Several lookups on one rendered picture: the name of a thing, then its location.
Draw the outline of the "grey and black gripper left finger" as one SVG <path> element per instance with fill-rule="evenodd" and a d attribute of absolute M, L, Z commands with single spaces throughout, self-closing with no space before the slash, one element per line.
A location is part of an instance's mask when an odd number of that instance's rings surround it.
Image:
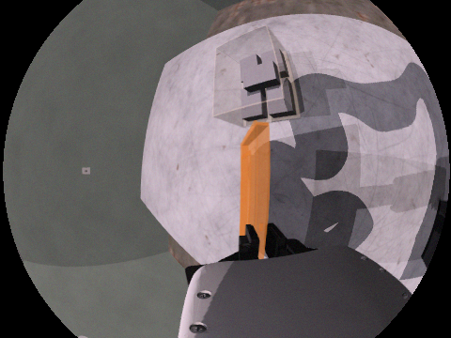
<path fill-rule="evenodd" d="M 246 243 L 248 242 L 248 243 Z M 239 251 L 218 261 L 242 261 L 258 259 L 259 237 L 251 224 L 245 225 L 245 236 L 239 236 Z M 188 287 L 195 272 L 204 265 L 190 266 L 185 269 Z"/>

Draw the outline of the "translucent orange box lid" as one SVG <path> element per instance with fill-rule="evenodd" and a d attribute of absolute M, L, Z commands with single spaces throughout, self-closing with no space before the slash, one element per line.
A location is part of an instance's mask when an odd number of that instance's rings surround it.
<path fill-rule="evenodd" d="M 241 142 L 240 236 L 245 225 L 259 237 L 259 259 L 264 258 L 270 202 L 270 127 L 254 120 Z M 248 199 L 249 196 L 249 199 Z"/>

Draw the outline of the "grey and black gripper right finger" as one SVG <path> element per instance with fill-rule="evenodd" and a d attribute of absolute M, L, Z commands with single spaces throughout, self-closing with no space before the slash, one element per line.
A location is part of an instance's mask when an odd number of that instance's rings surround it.
<path fill-rule="evenodd" d="M 305 247 L 299 240 L 287 239 L 274 223 L 268 223 L 265 252 L 268 258 L 300 254 L 317 249 Z"/>

